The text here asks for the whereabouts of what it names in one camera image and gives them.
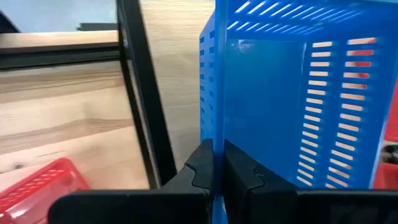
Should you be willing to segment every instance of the blue plastic basket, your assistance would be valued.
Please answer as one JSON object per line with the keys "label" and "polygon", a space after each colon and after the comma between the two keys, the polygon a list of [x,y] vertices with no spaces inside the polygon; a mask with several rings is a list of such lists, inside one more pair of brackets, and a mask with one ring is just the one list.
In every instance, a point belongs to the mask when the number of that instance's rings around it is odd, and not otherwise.
{"label": "blue plastic basket", "polygon": [[299,187],[370,188],[397,22],[391,2],[217,0],[200,35],[201,138]]}

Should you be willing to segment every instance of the blue basket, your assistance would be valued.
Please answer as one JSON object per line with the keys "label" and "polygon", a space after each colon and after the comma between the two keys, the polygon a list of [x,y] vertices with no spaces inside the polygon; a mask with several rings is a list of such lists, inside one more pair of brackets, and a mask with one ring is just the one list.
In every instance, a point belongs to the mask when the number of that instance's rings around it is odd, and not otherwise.
{"label": "blue basket", "polygon": [[370,188],[397,22],[390,2],[217,0],[200,35],[201,138],[299,187]]}

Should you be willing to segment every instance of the wooden surface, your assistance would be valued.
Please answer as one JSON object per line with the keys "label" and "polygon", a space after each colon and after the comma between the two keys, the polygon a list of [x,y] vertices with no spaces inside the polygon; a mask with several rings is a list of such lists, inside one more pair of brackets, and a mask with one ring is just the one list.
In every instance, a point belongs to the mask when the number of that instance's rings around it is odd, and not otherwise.
{"label": "wooden surface", "polygon": [[[142,3],[179,169],[200,142],[198,37],[213,9]],[[115,31],[20,35],[0,35],[0,48],[116,40]],[[93,188],[148,187],[118,62],[0,72],[0,127],[0,190],[64,156]]]}

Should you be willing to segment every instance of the slotted side panel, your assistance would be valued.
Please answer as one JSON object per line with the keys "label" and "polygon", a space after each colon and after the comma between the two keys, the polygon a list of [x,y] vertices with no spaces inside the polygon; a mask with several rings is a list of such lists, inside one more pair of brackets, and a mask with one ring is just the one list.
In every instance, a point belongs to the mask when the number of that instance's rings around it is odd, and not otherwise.
{"label": "slotted side panel", "polygon": [[369,188],[394,87],[395,45],[364,37],[308,43],[295,184]]}
{"label": "slotted side panel", "polygon": [[215,15],[211,15],[200,34],[200,138],[213,138]]}

